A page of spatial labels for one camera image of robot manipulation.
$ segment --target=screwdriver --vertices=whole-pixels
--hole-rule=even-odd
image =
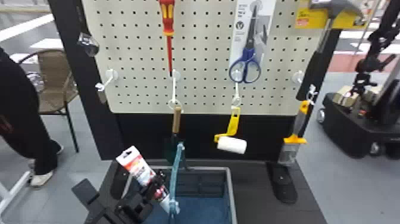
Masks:
[[[170,76],[172,77],[172,43],[171,39],[174,35],[173,23],[174,23],[174,6],[175,0],[158,0],[161,6],[162,23],[164,24],[164,30],[162,31],[167,37],[167,51],[168,51],[168,66]]]

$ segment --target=blue tool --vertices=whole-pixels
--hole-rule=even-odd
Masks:
[[[242,56],[229,68],[229,77],[237,83],[253,83],[261,76],[260,64],[255,60],[254,27],[257,20],[257,6],[253,9],[247,35],[246,46]]]

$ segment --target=black pants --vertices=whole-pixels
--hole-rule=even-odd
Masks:
[[[35,159],[35,174],[57,167],[60,146],[39,115],[39,98],[24,70],[0,51],[0,135],[16,152]]]

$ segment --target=white pegboard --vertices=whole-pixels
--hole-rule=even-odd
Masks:
[[[107,86],[114,113],[171,113],[165,36],[156,0],[84,0],[90,31],[101,49],[96,62],[103,82],[112,68],[120,78]],[[240,84],[242,114],[297,113],[299,84],[321,30],[294,29],[297,0],[277,0],[261,78]],[[229,114],[235,83],[228,65],[235,0],[180,0],[174,13],[173,67],[182,74],[177,99],[185,114]]]

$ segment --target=chair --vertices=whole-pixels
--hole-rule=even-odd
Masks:
[[[68,109],[68,103],[78,95],[78,91],[65,53],[60,49],[46,49],[29,54],[18,63],[22,64],[35,55],[38,58],[40,76],[44,81],[44,89],[38,92],[39,114],[67,116],[75,151],[78,153],[79,146]]]

